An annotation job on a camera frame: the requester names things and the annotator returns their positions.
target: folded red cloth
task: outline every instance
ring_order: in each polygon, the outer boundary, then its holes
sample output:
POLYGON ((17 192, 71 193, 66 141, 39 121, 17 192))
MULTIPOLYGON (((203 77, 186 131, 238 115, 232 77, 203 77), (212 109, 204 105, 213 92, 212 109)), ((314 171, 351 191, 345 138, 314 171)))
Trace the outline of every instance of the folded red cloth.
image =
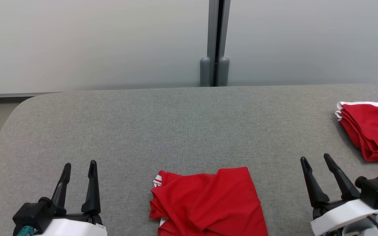
POLYGON ((267 236, 247 167, 181 176, 160 171, 151 191, 150 218, 159 236, 267 236))
POLYGON ((335 114, 366 161, 378 161, 378 103, 339 102, 335 114))

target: folded red garment with white trim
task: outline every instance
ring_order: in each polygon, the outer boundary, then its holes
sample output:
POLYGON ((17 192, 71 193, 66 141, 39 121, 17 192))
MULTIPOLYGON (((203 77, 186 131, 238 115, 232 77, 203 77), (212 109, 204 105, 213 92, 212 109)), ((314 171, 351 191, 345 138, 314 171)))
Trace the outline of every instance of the folded red garment with white trim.
POLYGON ((150 218, 160 220, 159 236, 267 236, 247 167, 192 176, 160 171, 153 182, 150 218))
POLYGON ((378 161, 378 103, 339 102, 335 112, 351 141, 366 161, 378 161))

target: red cloth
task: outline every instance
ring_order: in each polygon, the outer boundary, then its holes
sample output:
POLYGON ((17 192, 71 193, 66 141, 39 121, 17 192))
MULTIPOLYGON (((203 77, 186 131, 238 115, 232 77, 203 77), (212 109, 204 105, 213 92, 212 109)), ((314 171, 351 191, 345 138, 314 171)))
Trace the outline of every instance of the red cloth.
POLYGON ((150 218, 168 220, 159 236, 267 236, 255 186, 247 167, 181 176, 160 171, 150 218))
POLYGON ((343 104, 340 124, 368 162, 378 161, 378 106, 343 104))

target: red garment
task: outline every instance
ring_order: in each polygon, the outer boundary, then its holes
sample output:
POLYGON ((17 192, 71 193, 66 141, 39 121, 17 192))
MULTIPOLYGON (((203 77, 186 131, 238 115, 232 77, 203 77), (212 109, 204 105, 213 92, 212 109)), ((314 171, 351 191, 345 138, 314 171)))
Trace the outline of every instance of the red garment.
POLYGON ((366 161, 378 161, 378 103, 365 103, 339 103, 339 122, 366 161))
POLYGON ((267 236, 255 186, 247 167, 214 174, 180 176, 159 172, 151 191, 150 218, 168 220, 159 236, 267 236))

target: white robot part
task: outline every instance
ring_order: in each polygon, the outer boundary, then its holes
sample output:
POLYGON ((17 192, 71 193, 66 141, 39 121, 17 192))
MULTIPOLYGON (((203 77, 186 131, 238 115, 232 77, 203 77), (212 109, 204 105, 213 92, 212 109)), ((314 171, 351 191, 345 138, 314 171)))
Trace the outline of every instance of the white robot part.
POLYGON ((42 236, 107 236, 106 227, 100 224, 53 219, 42 236))
POLYGON ((352 200, 313 220, 311 222, 312 230, 316 236, 320 236, 375 213, 378 213, 378 209, 372 209, 360 199, 352 200))

